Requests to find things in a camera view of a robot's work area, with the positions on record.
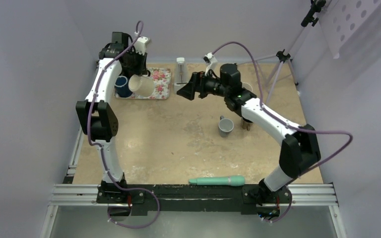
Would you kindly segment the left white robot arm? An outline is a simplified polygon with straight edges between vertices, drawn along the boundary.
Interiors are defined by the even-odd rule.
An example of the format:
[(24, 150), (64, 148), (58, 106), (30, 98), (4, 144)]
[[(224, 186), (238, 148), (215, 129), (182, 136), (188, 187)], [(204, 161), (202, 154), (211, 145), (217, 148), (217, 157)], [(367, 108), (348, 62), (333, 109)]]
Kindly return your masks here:
[(97, 74), (93, 86), (75, 110), (88, 143), (97, 150), (103, 169), (98, 188), (98, 200), (110, 199), (124, 202), (129, 195), (124, 171), (115, 146), (119, 121), (110, 106), (119, 77), (129, 80), (132, 76), (147, 76), (146, 47), (149, 39), (136, 30), (134, 36), (113, 32), (111, 41), (99, 52)]

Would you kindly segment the perforated music stand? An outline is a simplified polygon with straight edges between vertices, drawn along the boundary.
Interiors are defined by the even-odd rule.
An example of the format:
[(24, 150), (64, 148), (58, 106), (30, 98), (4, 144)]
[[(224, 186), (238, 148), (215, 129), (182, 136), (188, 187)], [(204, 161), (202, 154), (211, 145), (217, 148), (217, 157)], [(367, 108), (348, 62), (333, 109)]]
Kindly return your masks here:
[(381, 97), (381, 0), (329, 0), (316, 26), (310, 4), (275, 0), (255, 19), (256, 56), (289, 50), (302, 106), (358, 104)]

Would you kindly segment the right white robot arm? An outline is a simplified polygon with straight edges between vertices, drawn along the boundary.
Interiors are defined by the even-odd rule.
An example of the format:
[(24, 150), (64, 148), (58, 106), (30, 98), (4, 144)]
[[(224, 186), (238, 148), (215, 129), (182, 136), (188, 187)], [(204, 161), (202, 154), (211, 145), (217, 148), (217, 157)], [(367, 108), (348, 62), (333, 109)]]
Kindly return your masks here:
[(241, 74), (236, 64), (224, 64), (220, 74), (213, 70), (193, 72), (190, 80), (177, 95), (190, 101), (195, 94), (203, 99), (208, 95), (223, 97), (227, 108), (243, 120), (260, 126), (280, 145), (279, 164), (258, 184), (256, 198), (270, 202), (278, 191), (320, 160), (315, 129), (309, 124), (298, 125), (274, 112), (261, 98), (242, 86)]

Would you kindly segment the dark blue mug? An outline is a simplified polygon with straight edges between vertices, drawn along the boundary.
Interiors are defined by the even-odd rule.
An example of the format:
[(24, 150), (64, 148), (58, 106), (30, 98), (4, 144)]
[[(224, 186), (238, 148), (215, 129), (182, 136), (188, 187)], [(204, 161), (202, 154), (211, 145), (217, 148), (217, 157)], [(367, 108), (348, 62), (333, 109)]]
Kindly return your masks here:
[(128, 86), (129, 79), (123, 75), (120, 75), (115, 81), (115, 95), (120, 98), (128, 98), (133, 92)]

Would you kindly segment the green mug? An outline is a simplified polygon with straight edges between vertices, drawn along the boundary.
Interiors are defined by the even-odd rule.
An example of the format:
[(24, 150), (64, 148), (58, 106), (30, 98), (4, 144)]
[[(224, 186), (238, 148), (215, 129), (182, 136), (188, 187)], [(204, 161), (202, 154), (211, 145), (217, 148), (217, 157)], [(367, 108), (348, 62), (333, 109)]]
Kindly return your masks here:
[(253, 87), (247, 82), (242, 82), (242, 88), (243, 88), (244, 93), (252, 93), (253, 92)]

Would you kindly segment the teal cylindrical tool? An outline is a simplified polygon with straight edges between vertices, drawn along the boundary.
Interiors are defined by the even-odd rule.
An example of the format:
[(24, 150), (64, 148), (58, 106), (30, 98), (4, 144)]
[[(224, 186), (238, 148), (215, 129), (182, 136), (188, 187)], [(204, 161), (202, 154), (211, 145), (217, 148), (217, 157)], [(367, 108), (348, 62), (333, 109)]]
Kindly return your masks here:
[(191, 178), (189, 184), (201, 186), (243, 186), (246, 181), (243, 176)]

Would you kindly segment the brown mug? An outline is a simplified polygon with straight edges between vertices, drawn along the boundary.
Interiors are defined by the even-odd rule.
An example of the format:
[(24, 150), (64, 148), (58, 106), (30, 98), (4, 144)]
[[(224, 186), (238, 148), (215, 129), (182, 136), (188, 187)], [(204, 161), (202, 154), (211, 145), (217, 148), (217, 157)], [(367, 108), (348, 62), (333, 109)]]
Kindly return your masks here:
[(250, 131), (252, 124), (253, 123), (249, 120), (246, 120), (244, 118), (241, 119), (241, 128), (244, 130)]

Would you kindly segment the cream mug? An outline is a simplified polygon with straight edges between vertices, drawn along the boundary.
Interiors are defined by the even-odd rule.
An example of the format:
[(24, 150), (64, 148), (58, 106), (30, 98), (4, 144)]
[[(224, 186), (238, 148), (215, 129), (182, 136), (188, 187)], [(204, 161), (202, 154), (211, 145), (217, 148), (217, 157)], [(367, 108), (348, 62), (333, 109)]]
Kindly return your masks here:
[(128, 87), (130, 91), (142, 97), (150, 97), (155, 90), (154, 80), (148, 76), (133, 75), (129, 79)]

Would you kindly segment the grey mug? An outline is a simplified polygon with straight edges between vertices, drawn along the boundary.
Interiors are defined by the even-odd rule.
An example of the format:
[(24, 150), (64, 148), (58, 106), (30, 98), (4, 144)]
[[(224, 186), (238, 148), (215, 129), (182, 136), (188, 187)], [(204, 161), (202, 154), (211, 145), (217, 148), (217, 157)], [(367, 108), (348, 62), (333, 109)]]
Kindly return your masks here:
[(218, 132), (221, 137), (227, 137), (234, 129), (234, 123), (231, 119), (220, 116), (218, 123)]

